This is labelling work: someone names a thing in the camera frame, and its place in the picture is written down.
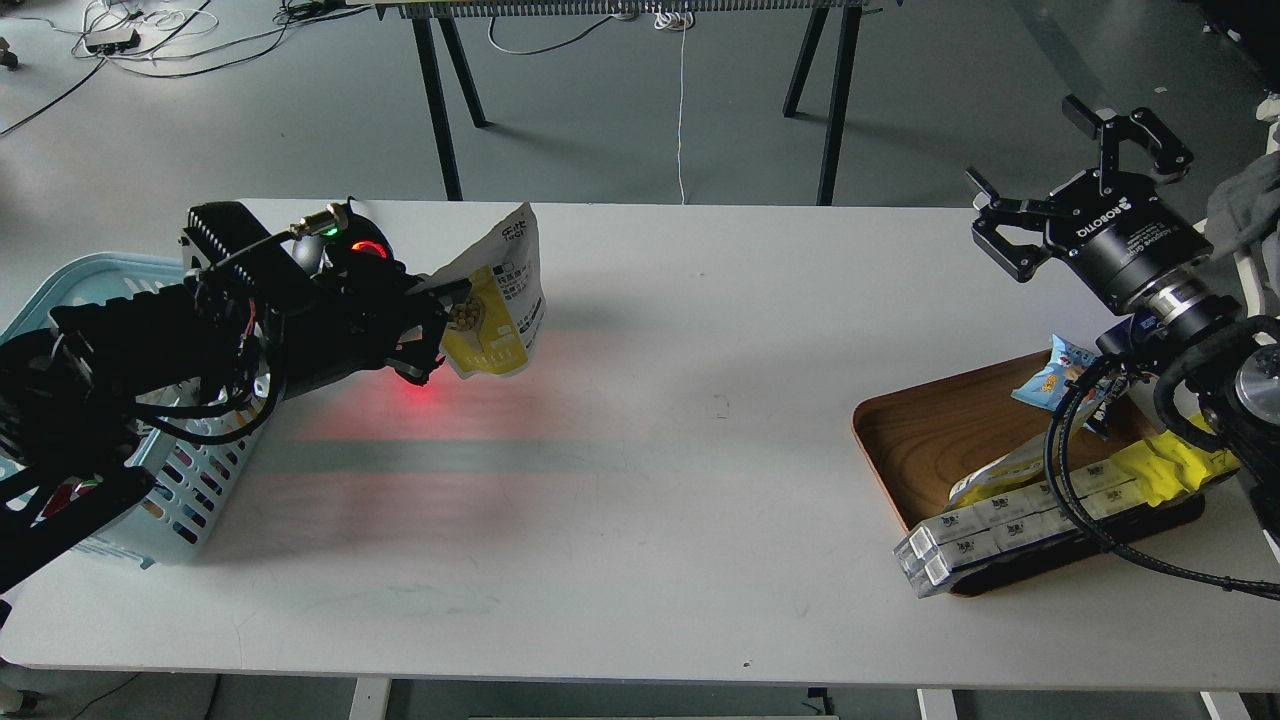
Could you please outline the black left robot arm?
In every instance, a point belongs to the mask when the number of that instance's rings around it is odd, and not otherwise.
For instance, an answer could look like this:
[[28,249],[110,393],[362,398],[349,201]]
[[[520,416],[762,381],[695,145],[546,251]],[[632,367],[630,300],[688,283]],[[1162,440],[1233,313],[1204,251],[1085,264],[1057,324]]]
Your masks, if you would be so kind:
[[191,208],[178,284],[60,306],[3,345],[3,588],[140,505],[140,424],[197,445],[365,370],[415,386],[442,365],[466,278],[410,274],[381,231],[334,202],[270,233],[238,201]]

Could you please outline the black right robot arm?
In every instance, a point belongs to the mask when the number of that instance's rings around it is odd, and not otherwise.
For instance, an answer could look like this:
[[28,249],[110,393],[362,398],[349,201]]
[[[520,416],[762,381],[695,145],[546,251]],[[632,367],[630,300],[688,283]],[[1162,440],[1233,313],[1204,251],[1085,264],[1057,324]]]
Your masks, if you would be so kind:
[[[1152,373],[1153,406],[1165,428],[1207,452],[1226,450],[1253,478],[1251,502],[1263,529],[1277,532],[1277,319],[1244,316],[1240,304],[1210,291],[1194,268],[1210,242],[1170,209],[1160,184],[1180,181],[1193,152],[1148,108],[1102,118],[1075,96],[1062,114],[1097,142],[1098,163],[1046,199],[1010,199],[974,167],[980,191],[972,234],[1018,282],[1051,258],[1064,261],[1115,315],[1149,314],[1155,334],[1100,340],[1101,357],[1074,380],[1043,446],[1050,491],[1071,524],[1106,553],[1137,566],[1222,591],[1277,598],[1272,582],[1192,571],[1134,550],[1093,519],[1066,471],[1068,428],[1085,392],[1111,375]],[[1260,342],[1260,336],[1272,338]]]

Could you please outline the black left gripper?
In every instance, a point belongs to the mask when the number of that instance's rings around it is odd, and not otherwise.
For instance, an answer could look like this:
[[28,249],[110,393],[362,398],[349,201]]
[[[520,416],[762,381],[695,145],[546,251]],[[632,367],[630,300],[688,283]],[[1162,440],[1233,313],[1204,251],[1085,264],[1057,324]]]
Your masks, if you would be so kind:
[[196,316],[234,359],[259,357],[283,398],[383,368],[425,386],[445,364],[449,311],[471,281],[433,283],[365,254],[308,275],[291,256],[291,225],[270,232],[242,202],[191,208],[182,252]]

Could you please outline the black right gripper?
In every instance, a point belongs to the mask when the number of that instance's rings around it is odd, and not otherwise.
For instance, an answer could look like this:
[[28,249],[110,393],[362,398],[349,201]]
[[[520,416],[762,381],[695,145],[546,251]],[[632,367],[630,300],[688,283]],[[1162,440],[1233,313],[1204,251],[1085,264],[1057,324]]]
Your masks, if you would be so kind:
[[[1053,255],[1111,313],[1132,313],[1153,282],[1212,252],[1210,242],[1155,190],[1155,183],[1181,181],[1194,154],[1148,108],[1102,118],[1068,95],[1062,115],[1097,143],[1096,177],[1084,170],[1051,192],[1050,200],[1016,200],[1001,196],[975,167],[966,167],[965,177],[986,199],[975,205],[972,237],[1019,283],[1032,279]],[[1149,177],[1120,172],[1120,145],[1126,141],[1151,159]],[[1050,250],[1043,240],[1048,223]],[[1042,240],[1011,243],[1001,227],[1039,232]]]

